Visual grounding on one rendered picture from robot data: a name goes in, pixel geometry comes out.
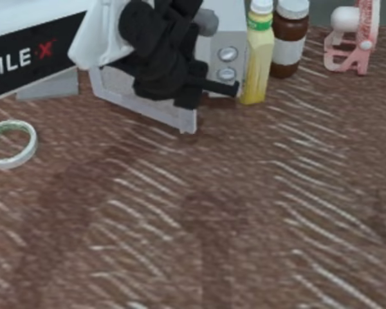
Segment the pink stand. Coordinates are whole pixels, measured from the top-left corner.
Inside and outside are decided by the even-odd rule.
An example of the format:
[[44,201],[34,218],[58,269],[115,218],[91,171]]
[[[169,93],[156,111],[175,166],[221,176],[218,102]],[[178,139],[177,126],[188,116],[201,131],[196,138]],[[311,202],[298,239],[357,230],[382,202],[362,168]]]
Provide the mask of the pink stand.
[[[324,41],[324,66],[329,71],[345,72],[357,70],[359,75],[367,73],[369,58],[376,47],[380,23],[380,0],[356,0],[355,7],[360,10],[360,24],[356,40],[345,40],[344,34],[333,31]],[[353,51],[336,49],[336,46],[348,44],[355,46]],[[335,57],[345,58],[342,63],[335,63]]]

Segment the bottle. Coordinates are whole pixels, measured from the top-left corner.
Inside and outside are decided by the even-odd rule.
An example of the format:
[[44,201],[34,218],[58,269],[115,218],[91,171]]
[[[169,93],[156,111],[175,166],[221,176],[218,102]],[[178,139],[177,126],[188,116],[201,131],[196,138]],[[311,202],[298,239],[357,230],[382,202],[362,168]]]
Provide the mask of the bottle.
[[309,0],[279,0],[273,15],[275,48],[270,76],[278,79],[296,73],[309,28]]
[[264,102],[275,44],[272,21],[273,0],[252,0],[247,22],[247,70],[240,98],[244,105]]

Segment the green bottle label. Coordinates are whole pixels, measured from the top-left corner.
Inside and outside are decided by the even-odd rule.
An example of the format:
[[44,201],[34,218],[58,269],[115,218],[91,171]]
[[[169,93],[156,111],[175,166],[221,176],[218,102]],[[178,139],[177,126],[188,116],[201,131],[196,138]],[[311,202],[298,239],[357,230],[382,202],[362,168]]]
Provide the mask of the green bottle label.
[[272,20],[265,21],[263,23],[260,23],[259,21],[254,21],[252,18],[247,18],[247,25],[249,29],[255,30],[255,31],[266,31],[269,30],[271,27]]

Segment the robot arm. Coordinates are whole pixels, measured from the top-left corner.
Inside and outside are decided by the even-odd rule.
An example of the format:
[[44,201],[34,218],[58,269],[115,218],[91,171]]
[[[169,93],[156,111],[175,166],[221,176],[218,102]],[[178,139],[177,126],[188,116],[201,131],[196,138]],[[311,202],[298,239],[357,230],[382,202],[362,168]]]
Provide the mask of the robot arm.
[[118,68],[135,78],[138,96],[173,98],[186,109],[197,108],[204,89],[237,94],[238,82],[206,80],[208,65],[194,59],[198,35],[218,25],[214,12],[200,9],[203,0],[51,2],[0,1],[0,98],[74,66]]

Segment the yellow bottle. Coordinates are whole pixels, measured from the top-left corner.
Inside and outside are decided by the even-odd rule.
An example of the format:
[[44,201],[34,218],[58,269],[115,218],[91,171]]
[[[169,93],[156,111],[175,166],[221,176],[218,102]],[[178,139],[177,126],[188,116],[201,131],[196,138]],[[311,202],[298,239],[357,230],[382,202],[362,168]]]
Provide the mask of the yellow bottle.
[[275,36],[271,28],[273,0],[252,0],[248,14],[247,70],[240,101],[244,105],[264,102]]

